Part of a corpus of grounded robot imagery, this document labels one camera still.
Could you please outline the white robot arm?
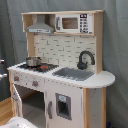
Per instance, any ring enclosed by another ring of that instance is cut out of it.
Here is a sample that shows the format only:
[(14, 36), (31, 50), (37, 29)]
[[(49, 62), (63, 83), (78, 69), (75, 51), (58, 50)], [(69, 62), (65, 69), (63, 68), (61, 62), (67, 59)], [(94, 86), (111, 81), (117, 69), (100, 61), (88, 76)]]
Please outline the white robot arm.
[(21, 117), (13, 117), (8, 121), (9, 128), (38, 128), (27, 119)]

